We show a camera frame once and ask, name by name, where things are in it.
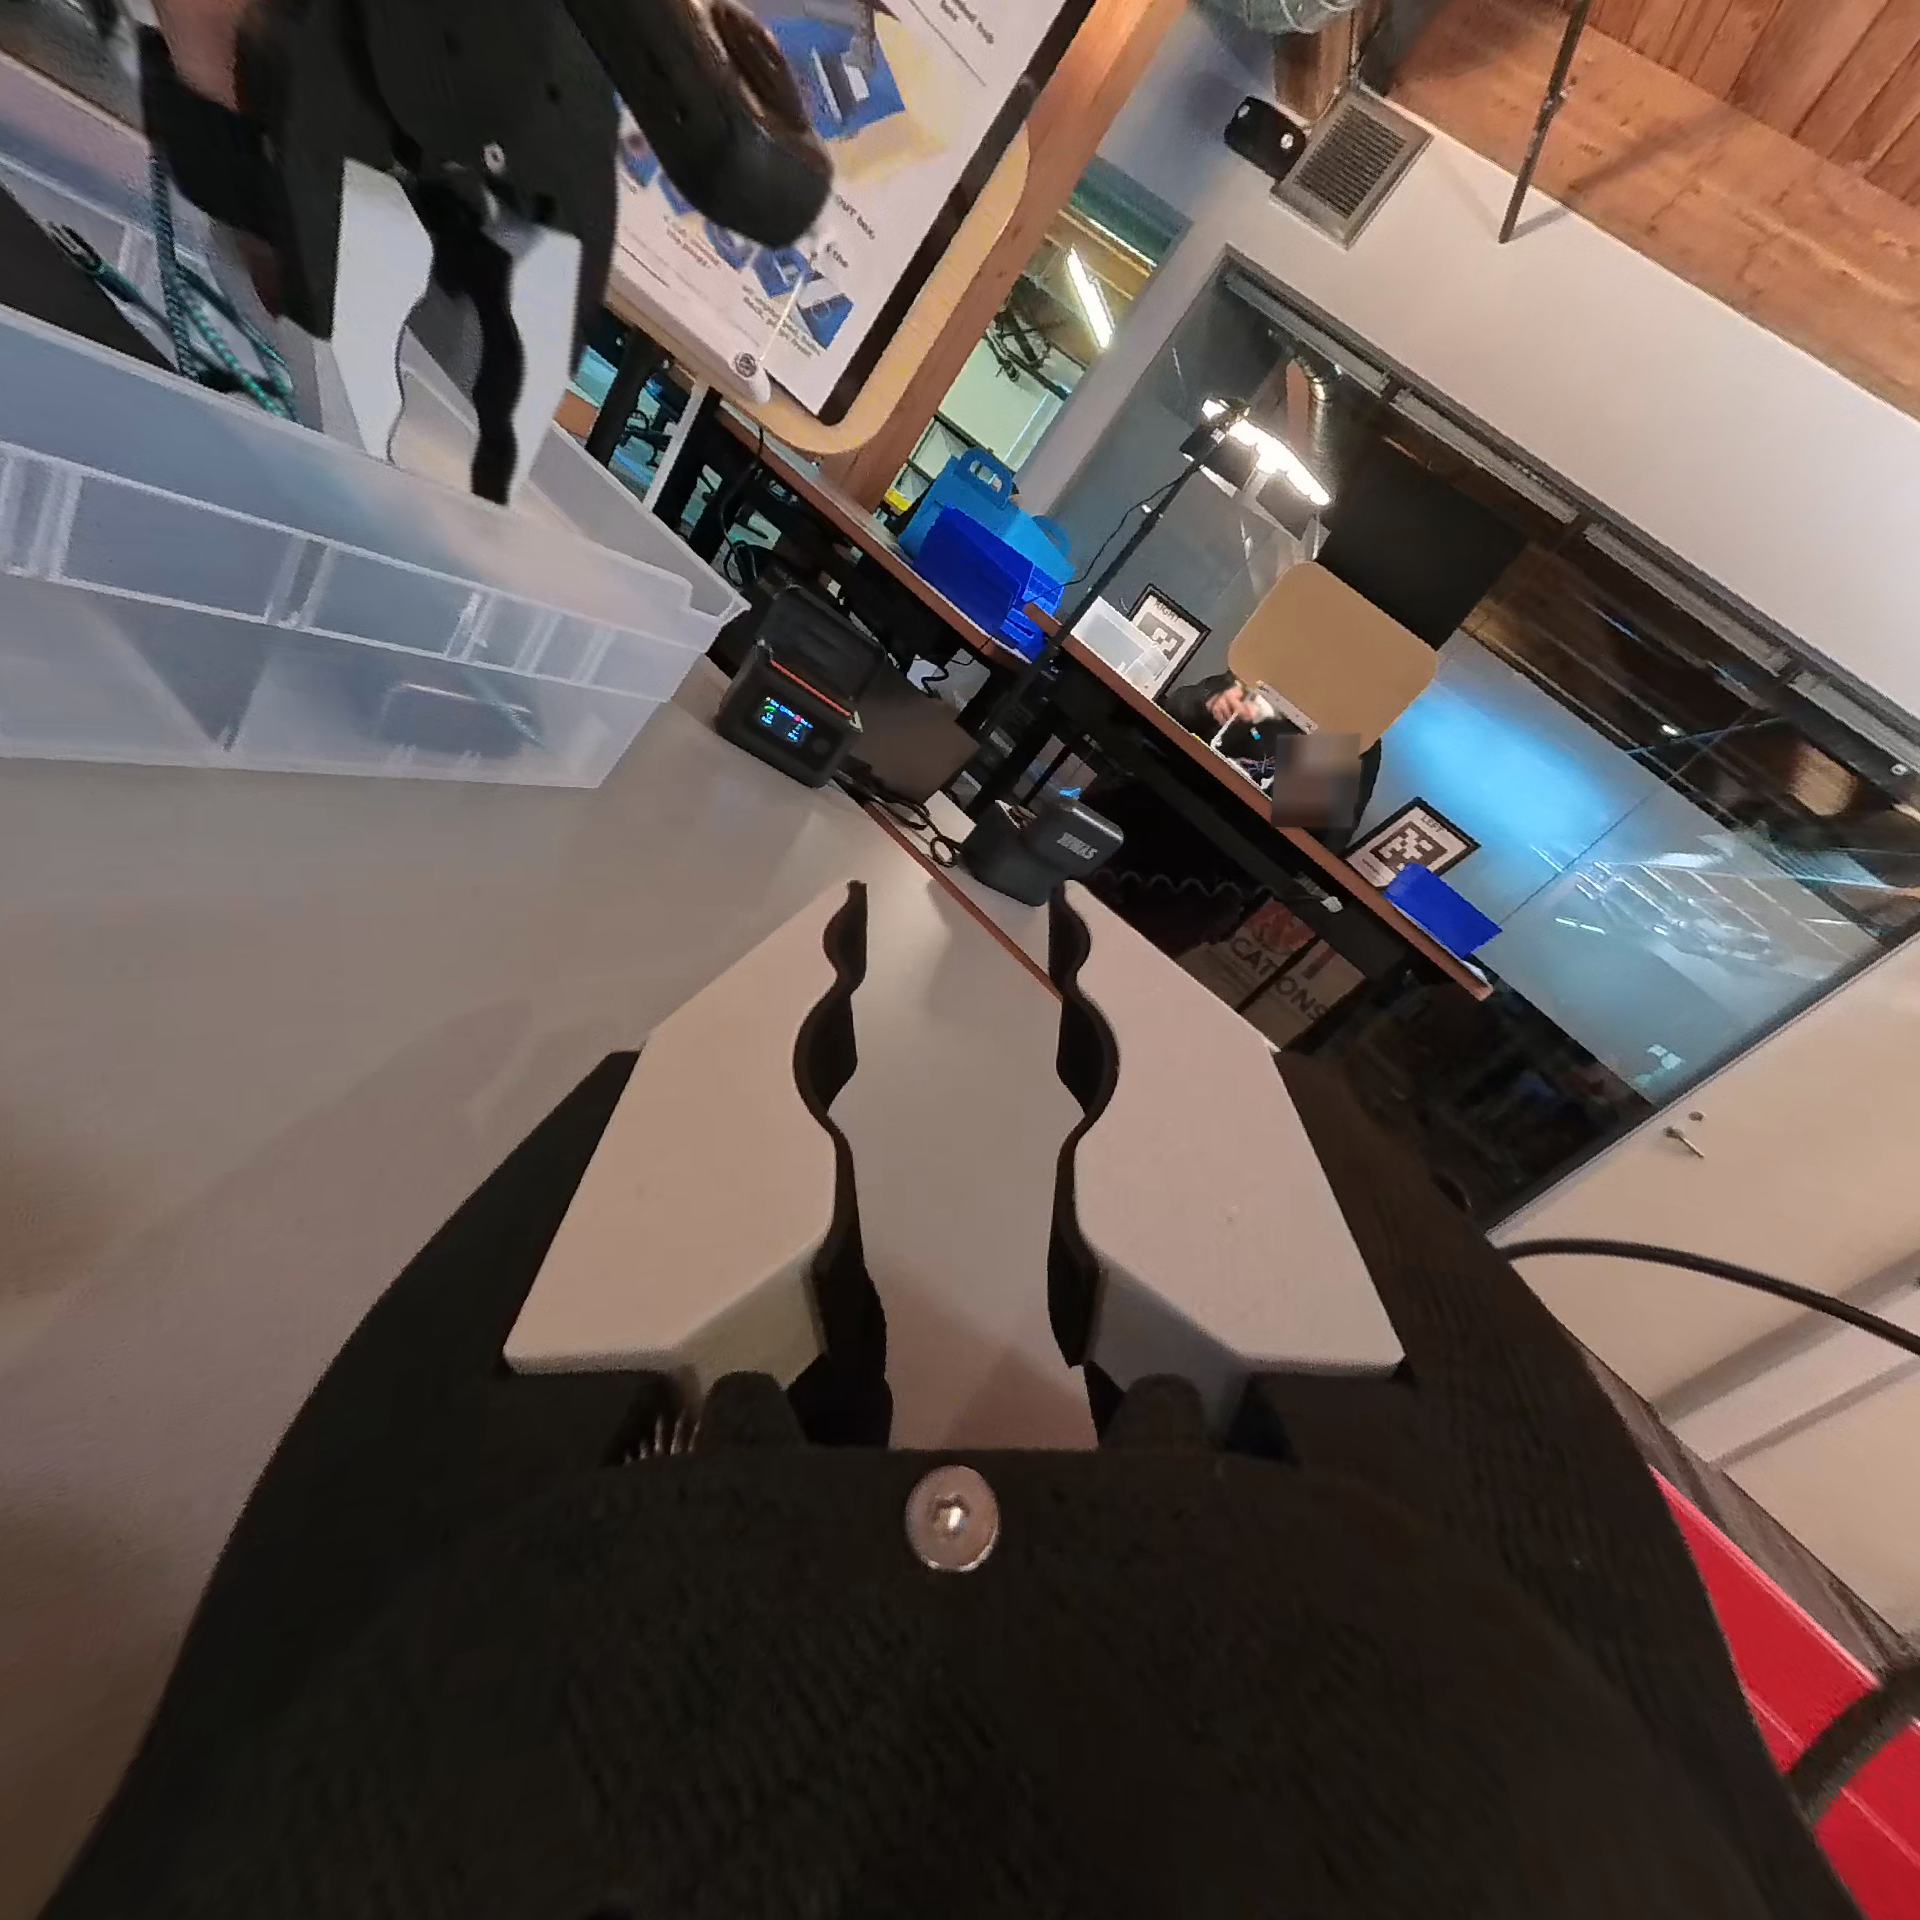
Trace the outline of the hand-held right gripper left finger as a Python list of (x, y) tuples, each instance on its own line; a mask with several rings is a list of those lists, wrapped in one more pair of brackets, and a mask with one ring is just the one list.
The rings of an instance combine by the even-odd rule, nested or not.
[(887, 1323), (853, 1148), (861, 879), (821, 892), (655, 1024), (519, 1310), (516, 1375), (659, 1375), (691, 1420), (767, 1375), (805, 1438), (892, 1438)]

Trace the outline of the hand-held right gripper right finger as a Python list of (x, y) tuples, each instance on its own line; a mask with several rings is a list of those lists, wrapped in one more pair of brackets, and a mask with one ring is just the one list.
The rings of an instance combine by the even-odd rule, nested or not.
[(1078, 879), (1047, 903), (1047, 977), (1076, 1109), (1047, 1320), (1094, 1431), (1149, 1379), (1185, 1382), (1212, 1438), (1271, 1375), (1393, 1379), (1402, 1337), (1277, 1051)]

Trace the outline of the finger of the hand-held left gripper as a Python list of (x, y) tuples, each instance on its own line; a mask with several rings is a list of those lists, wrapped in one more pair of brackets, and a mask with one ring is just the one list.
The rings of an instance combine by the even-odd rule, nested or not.
[(351, 432), (381, 462), (394, 454), (403, 412), (399, 341), (431, 265), (435, 245), (404, 184), (347, 160), (326, 347)]
[(583, 245), (500, 203), (447, 201), (435, 284), (470, 333), (470, 492), (510, 507), (538, 459), (577, 357)]

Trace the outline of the cardboard box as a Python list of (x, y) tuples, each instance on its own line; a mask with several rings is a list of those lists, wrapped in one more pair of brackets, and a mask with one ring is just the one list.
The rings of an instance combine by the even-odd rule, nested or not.
[(1356, 965), (1279, 901), (1188, 949), (1179, 967), (1276, 1048), (1299, 1043), (1361, 985)]

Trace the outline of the clear plastic bin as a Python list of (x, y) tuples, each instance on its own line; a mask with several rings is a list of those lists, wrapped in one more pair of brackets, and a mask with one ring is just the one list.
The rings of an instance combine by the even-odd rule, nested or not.
[(235, 235), (154, 158), (135, 64), (74, 13), (5, 31), (5, 307), (319, 424), (314, 352), (283, 339)]
[(742, 599), (555, 424), (467, 494), (399, 373), (385, 463), (7, 311), (5, 759), (599, 787)]

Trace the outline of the blue plastic bin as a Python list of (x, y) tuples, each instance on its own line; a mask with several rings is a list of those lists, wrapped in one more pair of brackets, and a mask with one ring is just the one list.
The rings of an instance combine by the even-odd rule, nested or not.
[(1500, 920), (1484, 913), (1447, 878), (1420, 863), (1402, 869), (1382, 886), (1382, 899), (1462, 961), (1474, 960), (1501, 932)]

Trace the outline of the framed marker sign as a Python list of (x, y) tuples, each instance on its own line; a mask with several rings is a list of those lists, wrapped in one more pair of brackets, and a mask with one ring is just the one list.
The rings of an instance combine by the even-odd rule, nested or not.
[(1343, 863), (1381, 896), (1411, 871), (1447, 878), (1482, 851), (1482, 841), (1427, 799), (1406, 799), (1341, 854)]
[(1139, 633), (1137, 660), (1127, 667), (1127, 679), (1147, 696), (1158, 696), (1209, 638), (1209, 623), (1155, 585), (1140, 590), (1127, 616)]

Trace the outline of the black power station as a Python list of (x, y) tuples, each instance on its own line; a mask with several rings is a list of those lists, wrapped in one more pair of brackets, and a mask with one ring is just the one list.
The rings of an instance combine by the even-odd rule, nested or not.
[(1021, 904), (1044, 904), (1069, 879), (1087, 879), (1122, 847), (1122, 829), (1081, 799), (1038, 807), (994, 799), (959, 845), (965, 872)]

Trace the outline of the power station with lit display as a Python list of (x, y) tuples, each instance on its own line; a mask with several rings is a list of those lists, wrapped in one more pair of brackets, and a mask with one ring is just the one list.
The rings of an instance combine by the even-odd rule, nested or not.
[(850, 616), (805, 587), (757, 613), (711, 729), (805, 787), (829, 787), (861, 740), (859, 707), (887, 656)]

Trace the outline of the stack of blue bins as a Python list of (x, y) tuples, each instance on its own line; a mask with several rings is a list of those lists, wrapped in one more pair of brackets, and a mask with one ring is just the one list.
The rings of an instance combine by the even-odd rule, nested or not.
[(1035, 660), (1047, 635), (1031, 607), (1055, 614), (1075, 575), (1065, 531), (1018, 502), (1018, 478), (985, 447), (951, 454), (907, 517), (901, 550), (978, 629)]

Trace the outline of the grey box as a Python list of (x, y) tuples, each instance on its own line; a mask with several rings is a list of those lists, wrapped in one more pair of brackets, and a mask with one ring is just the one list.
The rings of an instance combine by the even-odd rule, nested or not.
[(975, 757), (975, 737), (934, 693), (916, 688), (892, 663), (881, 660), (855, 704), (859, 733), (845, 768), (871, 790), (926, 801), (962, 775)]

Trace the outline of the clear plastic box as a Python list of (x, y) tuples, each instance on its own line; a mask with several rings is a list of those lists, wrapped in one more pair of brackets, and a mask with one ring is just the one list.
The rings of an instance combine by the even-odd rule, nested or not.
[(1102, 597), (1075, 620), (1073, 638), (1149, 699), (1175, 670), (1163, 643)]

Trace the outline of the red plastic bin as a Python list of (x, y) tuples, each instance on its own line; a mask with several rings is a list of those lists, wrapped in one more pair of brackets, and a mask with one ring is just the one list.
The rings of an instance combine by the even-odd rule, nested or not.
[[(1653, 1475), (1682, 1532), (1732, 1654), (1745, 1702), (1781, 1773), (1877, 1679), (1835, 1635), (1761, 1567), (1663, 1475)], [(1837, 1792), (1815, 1841), (1862, 1916), (1917, 1916), (1917, 1727), (1908, 1720)]]

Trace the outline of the black light stand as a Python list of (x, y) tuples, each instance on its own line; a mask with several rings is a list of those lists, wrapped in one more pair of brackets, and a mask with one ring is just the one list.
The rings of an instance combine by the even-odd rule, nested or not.
[(1322, 511), (1332, 505), (1332, 492), (1319, 469), (1291, 445), (1276, 428), (1255, 421), (1255, 404), (1249, 399), (1206, 399), (1202, 416), (1179, 445), (1179, 469), (1163, 486), (1142, 496), (1119, 517), (1113, 532), (1125, 534), (1106, 565), (1094, 565), (1086, 587), (1069, 597), (1053, 614), (1038, 664), (1049, 664), (1065, 647), (1076, 620), (1108, 590), (1139, 545), (1149, 540), (1172, 502), (1195, 481), (1223, 481), (1229, 494), (1260, 492), (1283, 479), (1308, 507)]

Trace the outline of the wall poster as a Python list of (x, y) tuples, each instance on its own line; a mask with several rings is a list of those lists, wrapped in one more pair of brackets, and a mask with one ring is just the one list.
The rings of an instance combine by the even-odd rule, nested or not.
[(735, 392), (837, 424), (1015, 142), (1090, 1), (745, 5), (798, 84), (831, 195), (771, 247), (695, 209), (621, 119), (609, 302)]

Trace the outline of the wooden poster frame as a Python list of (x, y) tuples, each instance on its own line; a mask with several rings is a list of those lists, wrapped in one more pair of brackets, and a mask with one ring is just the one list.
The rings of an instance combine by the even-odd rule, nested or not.
[(725, 406), (727, 429), (750, 441), (758, 421), (771, 444), (821, 457), (829, 489), (865, 510), (881, 505), (1185, 13), (1186, 1), (1092, 5), (841, 422), (821, 422), (775, 398), (765, 406)]

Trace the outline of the wall vent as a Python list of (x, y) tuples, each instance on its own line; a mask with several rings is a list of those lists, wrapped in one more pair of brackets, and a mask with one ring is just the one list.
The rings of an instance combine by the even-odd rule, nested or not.
[(1434, 129), (1362, 84), (1348, 84), (1308, 134), (1268, 199), (1339, 249), (1356, 249), (1381, 206), (1429, 151)]

